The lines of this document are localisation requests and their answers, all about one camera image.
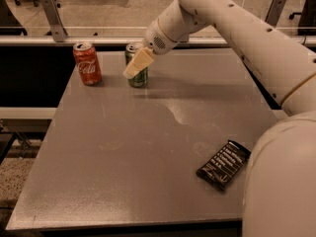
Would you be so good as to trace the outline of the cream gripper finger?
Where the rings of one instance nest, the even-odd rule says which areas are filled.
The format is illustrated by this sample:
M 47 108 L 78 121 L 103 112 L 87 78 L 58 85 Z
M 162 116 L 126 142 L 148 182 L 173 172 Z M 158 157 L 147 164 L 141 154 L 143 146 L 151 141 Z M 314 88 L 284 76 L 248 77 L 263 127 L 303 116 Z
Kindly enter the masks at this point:
M 142 47 L 126 66 L 123 76 L 127 79 L 133 78 L 148 67 L 154 59 L 153 50 L 149 47 Z

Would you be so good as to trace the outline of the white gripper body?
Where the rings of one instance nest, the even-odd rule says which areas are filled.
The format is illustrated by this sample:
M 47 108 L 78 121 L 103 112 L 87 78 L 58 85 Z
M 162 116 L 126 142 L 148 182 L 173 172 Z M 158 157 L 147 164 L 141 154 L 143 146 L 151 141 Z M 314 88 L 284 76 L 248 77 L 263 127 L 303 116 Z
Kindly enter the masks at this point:
M 146 29 L 142 44 L 157 55 L 166 54 L 177 45 L 176 42 L 165 36 L 157 20 L 153 21 Z

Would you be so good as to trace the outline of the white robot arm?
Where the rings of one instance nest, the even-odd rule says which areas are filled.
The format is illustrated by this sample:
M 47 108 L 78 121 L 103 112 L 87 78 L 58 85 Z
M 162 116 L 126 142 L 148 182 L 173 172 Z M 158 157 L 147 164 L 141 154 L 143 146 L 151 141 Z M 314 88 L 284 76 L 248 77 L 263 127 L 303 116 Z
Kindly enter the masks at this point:
M 316 53 L 232 0 L 174 0 L 147 28 L 131 78 L 189 34 L 213 26 L 287 117 L 248 162 L 243 237 L 316 237 Z

